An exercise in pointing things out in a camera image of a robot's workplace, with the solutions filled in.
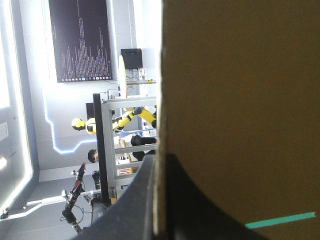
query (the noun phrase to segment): blue glowing light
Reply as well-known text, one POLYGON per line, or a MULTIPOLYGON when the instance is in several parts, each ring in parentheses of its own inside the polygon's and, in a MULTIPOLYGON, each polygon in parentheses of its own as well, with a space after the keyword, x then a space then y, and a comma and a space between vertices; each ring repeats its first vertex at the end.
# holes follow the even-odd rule
POLYGON ((57 151, 59 154, 72 154, 74 153, 77 148, 80 147, 80 145, 82 144, 89 144, 89 143, 95 143, 97 142, 96 139, 87 139, 87 140, 82 140, 80 141, 74 148, 72 149, 59 149, 57 147, 57 143, 56 143, 56 135, 55 135, 55 126, 54 123, 49 119, 48 117, 48 106, 47 106, 47 100, 46 100, 46 95, 45 95, 45 91, 42 89, 42 100, 43 100, 43 108, 44 108, 44 119, 45 121, 50 125, 50 129, 51 129, 51 136, 52 136, 52 144, 53 144, 53 149, 55 151, 57 151))

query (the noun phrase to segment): black box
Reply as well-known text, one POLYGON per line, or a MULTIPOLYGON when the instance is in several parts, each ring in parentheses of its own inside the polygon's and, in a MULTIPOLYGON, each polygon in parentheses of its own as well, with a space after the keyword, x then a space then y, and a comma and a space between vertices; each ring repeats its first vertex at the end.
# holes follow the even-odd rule
POLYGON ((125 69, 142 69, 142 51, 140 48, 121 49, 125 69))

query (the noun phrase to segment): yellow robot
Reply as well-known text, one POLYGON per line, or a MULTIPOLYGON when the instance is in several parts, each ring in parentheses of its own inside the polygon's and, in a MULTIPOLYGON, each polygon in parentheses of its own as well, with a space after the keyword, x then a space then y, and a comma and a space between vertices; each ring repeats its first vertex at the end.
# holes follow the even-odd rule
MULTIPOLYGON (((157 126, 157 116, 155 114, 152 114, 144 107, 139 106, 127 110, 128 111, 123 115, 112 120, 112 129, 121 131, 122 129, 124 129, 125 125, 132 121, 135 116, 140 116, 148 123, 150 123, 153 128, 157 126)), ((88 134, 96 134, 96 120, 94 118, 90 118, 86 122, 80 118, 75 118, 72 120, 71 126, 77 131, 86 130, 88 134)))
POLYGON ((75 118, 72 120, 71 126, 77 131, 86 130, 88 134, 96 134, 96 120, 94 118, 90 118, 86 122, 80 118, 75 118))

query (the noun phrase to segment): wall-mounted display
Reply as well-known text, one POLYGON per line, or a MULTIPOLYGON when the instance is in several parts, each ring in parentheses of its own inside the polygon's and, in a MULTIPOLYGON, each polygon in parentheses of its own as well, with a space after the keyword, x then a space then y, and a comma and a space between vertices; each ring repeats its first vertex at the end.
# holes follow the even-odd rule
POLYGON ((106 0, 49 0, 58 83, 111 80, 106 0))

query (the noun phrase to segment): white metal rack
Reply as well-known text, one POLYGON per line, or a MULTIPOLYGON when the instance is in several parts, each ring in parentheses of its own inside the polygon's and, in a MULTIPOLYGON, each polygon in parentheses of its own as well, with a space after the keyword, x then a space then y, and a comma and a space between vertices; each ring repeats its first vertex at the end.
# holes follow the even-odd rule
POLYGON ((143 106, 155 106, 157 104, 156 97, 135 97, 126 99, 107 100, 101 104, 101 115, 103 124, 103 138, 106 161, 107 183, 109 188, 116 188, 131 183, 136 174, 117 175, 117 170, 134 168, 141 166, 142 162, 132 162, 127 164, 116 165, 116 154, 133 153, 155 150, 157 144, 148 144, 141 146, 131 146, 115 149, 114 131, 112 127, 111 110, 122 108, 133 108, 143 106))

